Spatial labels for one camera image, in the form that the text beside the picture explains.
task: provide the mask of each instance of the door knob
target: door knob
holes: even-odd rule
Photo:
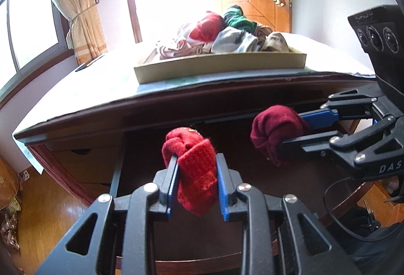
[[[278,6],[278,7],[283,7],[285,5],[285,0],[273,0],[273,2]]]

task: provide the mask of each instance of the window frame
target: window frame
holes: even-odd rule
[[[9,36],[9,46],[16,74],[13,75],[13,77],[3,87],[0,87],[0,109],[18,91],[20,91],[37,76],[41,75],[49,68],[56,65],[58,62],[61,62],[62,60],[74,55],[74,50],[67,47],[65,38],[67,32],[69,31],[69,22],[63,17],[63,15],[51,1],[53,22],[55,24],[58,43],[51,46],[41,54],[37,55],[34,59],[29,61],[20,69],[18,60],[15,56],[13,41],[11,39],[9,12],[10,0],[0,0],[0,5],[2,5],[3,2],[7,3],[7,32]]]

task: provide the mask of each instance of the black cable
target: black cable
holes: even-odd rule
[[[332,220],[334,220],[347,234],[351,235],[351,236],[354,237],[355,239],[358,239],[359,241],[367,242],[367,243],[373,243],[373,242],[382,241],[382,240],[386,239],[387,237],[389,237],[390,235],[392,235],[393,233],[397,232],[399,229],[402,229],[402,228],[403,228],[404,222],[401,223],[401,224],[400,224],[399,226],[397,226],[396,228],[394,228],[390,233],[388,233],[388,234],[386,234],[386,235],[384,235],[384,236],[382,236],[382,237],[379,237],[379,238],[377,238],[377,239],[368,239],[368,238],[363,237],[363,236],[360,236],[360,235],[354,233],[353,231],[349,230],[348,228],[346,228],[346,227],[340,222],[340,220],[339,220],[336,216],[334,216],[333,213],[331,212],[331,209],[330,209],[330,207],[328,206],[327,201],[326,201],[326,196],[327,196],[328,191],[329,191],[332,187],[334,187],[335,185],[337,185],[337,184],[339,184],[339,183],[342,183],[342,182],[344,182],[344,181],[350,180],[350,179],[351,179],[350,177],[346,177],[346,178],[337,180],[336,182],[332,183],[332,184],[325,190],[324,196],[323,196],[324,206],[325,206],[325,208],[326,208],[327,213],[330,215],[330,217],[332,218]]]

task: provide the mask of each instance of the cardboard box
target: cardboard box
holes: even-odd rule
[[[198,76],[246,70],[273,70],[279,68],[304,68],[306,54],[289,48],[290,52],[239,52],[202,54],[146,62],[135,67],[138,82],[149,83],[187,76]]]

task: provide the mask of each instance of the rolled red sock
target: rolled red sock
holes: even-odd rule
[[[172,154],[178,156],[178,201],[197,216],[206,213],[217,201],[216,153],[209,139],[196,130],[177,128],[167,134],[162,154],[166,167]]]
[[[309,133],[308,124],[291,108],[276,105],[258,114],[250,134],[254,146],[272,163],[281,166],[287,163],[277,152],[286,139]]]
[[[215,41],[217,35],[223,30],[224,19],[222,16],[206,12],[206,16],[200,20],[196,27],[189,33],[189,37],[194,40],[203,42]]]

